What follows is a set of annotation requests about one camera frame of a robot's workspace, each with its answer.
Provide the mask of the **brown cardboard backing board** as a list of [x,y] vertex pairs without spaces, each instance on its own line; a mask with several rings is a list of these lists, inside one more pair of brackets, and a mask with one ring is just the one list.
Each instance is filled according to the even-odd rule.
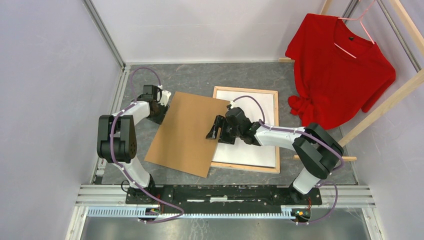
[[205,178],[217,148],[208,140],[217,115],[228,100],[177,91],[147,151],[145,161]]

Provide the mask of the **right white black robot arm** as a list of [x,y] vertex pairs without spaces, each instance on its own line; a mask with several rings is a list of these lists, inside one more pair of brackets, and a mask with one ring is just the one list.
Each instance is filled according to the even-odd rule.
[[296,152],[303,169],[289,189],[289,199],[302,204],[309,192],[334,171],[344,166],[343,148],[317,123],[307,127],[267,125],[263,120],[251,121],[240,107],[229,108],[217,115],[206,134],[207,140],[233,145],[241,139],[247,145],[274,146]]

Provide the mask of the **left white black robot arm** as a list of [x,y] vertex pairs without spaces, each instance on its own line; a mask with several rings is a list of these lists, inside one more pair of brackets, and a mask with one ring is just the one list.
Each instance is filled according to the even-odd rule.
[[153,177],[137,157],[136,125],[143,119],[160,125],[169,109],[171,96],[161,85],[147,84],[127,107],[99,117],[97,155],[125,176],[127,200],[132,204],[151,204],[157,200]]

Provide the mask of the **white wooden picture frame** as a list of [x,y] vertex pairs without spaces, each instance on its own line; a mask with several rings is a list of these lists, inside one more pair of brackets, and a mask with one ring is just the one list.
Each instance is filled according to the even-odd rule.
[[[253,88],[239,88],[239,87],[225,87],[225,86],[215,86],[213,91],[213,97],[215,98],[215,94],[217,93],[217,90],[230,90],[230,91],[253,91],[253,92],[259,92],[259,93],[266,93],[266,92],[277,92],[276,90],[264,90],[264,89],[253,89]],[[277,125],[270,125],[266,124],[267,126],[278,126],[279,125],[279,117],[278,117],[278,124]],[[277,137],[281,136],[281,133],[271,132],[268,128],[260,127],[258,129],[258,135],[261,139],[261,141],[266,143],[266,146],[271,146],[271,144],[275,144],[279,139]],[[233,170],[243,170],[243,171],[253,171],[253,172],[263,172],[263,173],[272,173],[272,174],[278,174],[280,173],[280,147],[275,146],[276,148],[276,155],[279,156],[279,158],[276,159],[276,167],[259,167],[259,166],[251,166],[251,165],[241,165],[241,164],[229,164],[229,163],[220,163],[213,161],[211,162],[212,167],[216,168],[226,168],[226,169],[233,169]]]

